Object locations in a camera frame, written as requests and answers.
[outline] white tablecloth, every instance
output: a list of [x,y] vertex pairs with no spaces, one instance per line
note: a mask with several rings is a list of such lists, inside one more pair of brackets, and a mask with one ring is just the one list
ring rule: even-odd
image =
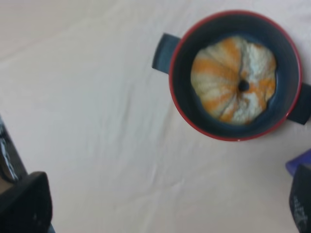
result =
[[284,164],[310,124],[204,136],[151,63],[163,32],[248,9],[293,38],[311,83],[309,0],[3,0],[0,114],[28,172],[50,179],[57,233],[296,232]]

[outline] black handle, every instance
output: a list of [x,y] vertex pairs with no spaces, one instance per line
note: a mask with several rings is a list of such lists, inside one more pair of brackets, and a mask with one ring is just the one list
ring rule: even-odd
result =
[[180,39],[176,36],[164,34],[156,48],[152,68],[169,73],[171,59]]
[[287,116],[288,120],[292,120],[299,124],[306,124],[311,116],[311,86],[302,83],[298,101]]

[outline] pumpkin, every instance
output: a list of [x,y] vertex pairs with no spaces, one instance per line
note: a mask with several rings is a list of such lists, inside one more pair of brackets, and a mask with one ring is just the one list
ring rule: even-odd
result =
[[198,52],[191,85],[212,117],[243,125],[266,109],[276,88],[275,70],[270,50],[234,36]]

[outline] purple object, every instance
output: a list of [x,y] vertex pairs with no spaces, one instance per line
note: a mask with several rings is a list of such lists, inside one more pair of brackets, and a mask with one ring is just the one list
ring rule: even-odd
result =
[[296,170],[300,164],[311,164],[311,149],[304,152],[303,154],[301,154],[297,158],[294,158],[293,160],[288,161],[286,163],[285,167],[288,170],[288,172],[292,176],[294,176],[294,174],[296,173]]

